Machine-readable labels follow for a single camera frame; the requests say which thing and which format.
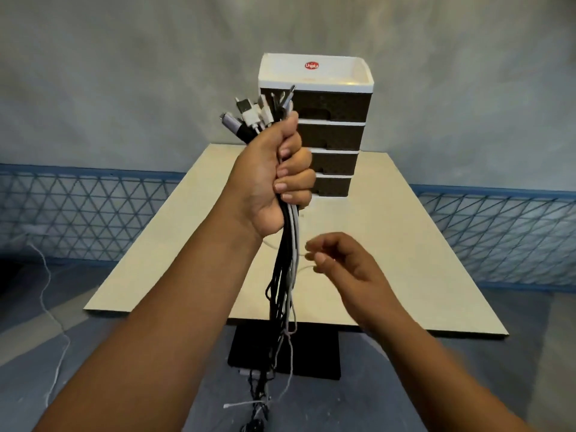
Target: hand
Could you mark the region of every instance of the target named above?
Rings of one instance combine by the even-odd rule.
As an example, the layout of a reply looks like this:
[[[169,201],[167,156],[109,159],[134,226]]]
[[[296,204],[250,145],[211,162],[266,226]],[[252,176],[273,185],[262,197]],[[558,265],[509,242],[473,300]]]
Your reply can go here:
[[[316,174],[311,170],[312,153],[302,148],[296,131],[298,114],[264,130],[238,156],[223,191],[233,197],[243,219],[264,238],[278,232],[284,216],[276,194],[286,203],[308,206]]]
[[[349,235],[319,235],[306,250],[306,259],[316,263],[314,271],[334,283],[346,311],[364,331],[375,334],[383,316],[406,312],[372,255]]]

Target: forearm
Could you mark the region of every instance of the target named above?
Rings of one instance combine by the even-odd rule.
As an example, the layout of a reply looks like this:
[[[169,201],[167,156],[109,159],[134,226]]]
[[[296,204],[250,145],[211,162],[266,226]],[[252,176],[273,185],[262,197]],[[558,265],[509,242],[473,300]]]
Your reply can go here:
[[[154,288],[62,390],[38,430],[183,427],[206,358],[262,243],[231,203],[220,197]]]
[[[407,312],[385,319],[377,338],[428,430],[529,430]]]

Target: person's right hand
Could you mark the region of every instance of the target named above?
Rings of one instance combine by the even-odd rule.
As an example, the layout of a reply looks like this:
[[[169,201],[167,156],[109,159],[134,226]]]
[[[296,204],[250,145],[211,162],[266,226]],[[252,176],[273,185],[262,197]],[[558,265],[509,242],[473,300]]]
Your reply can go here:
[[[377,332],[389,313],[406,312],[372,255],[351,236],[319,235],[306,243],[306,250],[306,259],[316,263],[314,271],[334,283],[344,307],[365,331]]]

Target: bundle of cables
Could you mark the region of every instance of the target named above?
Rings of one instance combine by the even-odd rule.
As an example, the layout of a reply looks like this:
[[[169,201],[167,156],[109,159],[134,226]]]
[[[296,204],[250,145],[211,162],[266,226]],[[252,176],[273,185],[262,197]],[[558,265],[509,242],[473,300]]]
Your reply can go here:
[[[264,95],[261,95],[255,103],[251,103],[249,100],[240,101],[236,99],[236,105],[242,114],[242,118],[234,118],[233,115],[227,112],[223,113],[220,119],[223,125],[232,131],[234,135],[245,143],[249,143],[261,130],[288,116],[292,110],[294,89],[295,86],[292,86],[289,91],[282,93],[280,97],[272,95],[270,103]],[[286,387],[274,401],[282,399],[282,396],[288,391],[292,379],[293,347],[290,337],[296,333],[297,329],[292,290],[296,283],[299,263],[299,213],[296,206],[285,203],[279,196],[277,196],[277,200],[284,216],[284,228],[272,272],[272,279],[265,291],[265,295],[270,302],[270,330],[264,334],[266,336],[265,345],[268,358],[261,370],[258,370],[259,375],[257,378],[253,378],[254,371],[250,370],[248,382],[252,400],[224,405],[227,408],[241,404],[253,404],[250,421],[240,429],[241,432],[262,432],[264,430],[264,420],[268,420],[269,404],[272,401],[268,392],[268,382],[275,377],[278,354],[284,340],[290,345],[290,376]],[[290,331],[289,326],[291,312],[294,316],[293,331]]]

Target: person's left hand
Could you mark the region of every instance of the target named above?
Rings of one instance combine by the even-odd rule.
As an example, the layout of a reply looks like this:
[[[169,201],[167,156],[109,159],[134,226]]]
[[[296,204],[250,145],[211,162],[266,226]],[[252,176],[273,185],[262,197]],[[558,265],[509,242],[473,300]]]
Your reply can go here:
[[[276,194],[286,203],[308,206],[316,174],[312,153],[302,148],[298,114],[264,130],[238,156],[222,195],[234,198],[241,215],[265,237],[278,232],[284,216]]]

